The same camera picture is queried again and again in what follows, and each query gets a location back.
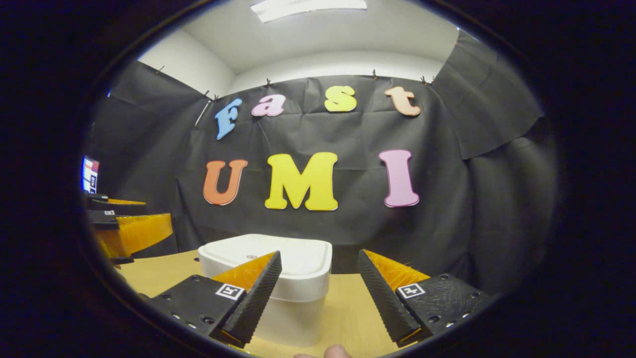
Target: monitor screen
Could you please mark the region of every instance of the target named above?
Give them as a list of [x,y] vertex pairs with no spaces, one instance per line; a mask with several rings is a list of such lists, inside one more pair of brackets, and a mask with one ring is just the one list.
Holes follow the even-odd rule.
[[97,170],[99,162],[84,156],[82,165],[82,188],[90,193],[97,192]]

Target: sticker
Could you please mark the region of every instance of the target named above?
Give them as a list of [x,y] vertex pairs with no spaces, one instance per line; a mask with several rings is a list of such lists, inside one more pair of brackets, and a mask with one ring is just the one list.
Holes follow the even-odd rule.
[[418,285],[417,283],[412,283],[410,285],[402,286],[398,288],[397,290],[402,295],[402,297],[406,299],[426,293],[426,291],[422,288],[422,286]]
[[243,291],[245,291],[245,289],[242,289],[241,287],[232,286],[224,283],[223,286],[221,286],[221,288],[216,291],[216,294],[236,301],[239,299]]

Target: wooden table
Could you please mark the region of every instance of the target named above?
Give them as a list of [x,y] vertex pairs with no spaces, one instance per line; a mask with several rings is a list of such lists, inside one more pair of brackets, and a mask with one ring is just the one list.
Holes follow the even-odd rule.
[[[137,292],[154,297],[190,275],[201,275],[197,251],[136,259],[121,265],[120,273]],[[245,350],[260,357],[292,358],[305,353],[322,357],[325,348],[342,344],[354,358],[378,357],[398,350],[382,324],[358,274],[331,275],[322,314],[320,341],[312,347],[290,347],[253,337]]]

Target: orange part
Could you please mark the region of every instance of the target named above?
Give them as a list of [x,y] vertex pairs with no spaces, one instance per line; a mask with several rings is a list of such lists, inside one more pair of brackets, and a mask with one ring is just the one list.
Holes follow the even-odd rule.
[[411,338],[412,336],[414,336],[414,335],[418,334],[419,332],[422,332],[422,328],[418,328],[418,329],[414,330],[413,332],[411,332],[411,334],[409,334],[408,336],[406,336],[406,337],[402,338],[402,339],[400,340],[400,342],[404,342],[404,341],[406,341],[407,339],[409,339],[409,338]]
[[232,344],[232,343],[241,343],[241,341],[239,341],[238,339],[234,338],[234,336],[232,336],[230,333],[227,333],[225,330],[221,330],[221,334],[228,340],[228,344]]
[[251,261],[247,261],[242,265],[238,265],[235,268],[229,269],[224,273],[212,277],[212,279],[218,282],[227,283],[228,285],[242,287],[246,291],[249,291],[275,253],[276,252],[272,252]]
[[142,203],[141,201],[130,201],[130,200],[120,200],[120,199],[108,199],[109,203],[113,204],[129,204],[129,205],[145,205],[146,203]]
[[398,287],[424,281],[430,276],[427,276],[415,269],[412,269],[406,265],[402,265],[397,261],[393,261],[388,257],[378,255],[369,250],[365,250],[364,253],[371,259],[373,265],[378,269],[384,280],[389,284],[392,291],[395,291]]
[[97,230],[95,237],[109,258],[130,257],[172,234],[170,214],[117,217],[119,230]]

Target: pink letter i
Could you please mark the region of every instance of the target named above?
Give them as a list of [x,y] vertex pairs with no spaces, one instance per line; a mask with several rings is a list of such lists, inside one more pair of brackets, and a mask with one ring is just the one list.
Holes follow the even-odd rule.
[[384,203],[390,207],[411,206],[419,203],[420,197],[413,192],[411,175],[408,172],[408,159],[411,152],[408,150],[386,150],[378,157],[387,165],[389,176],[389,196]]

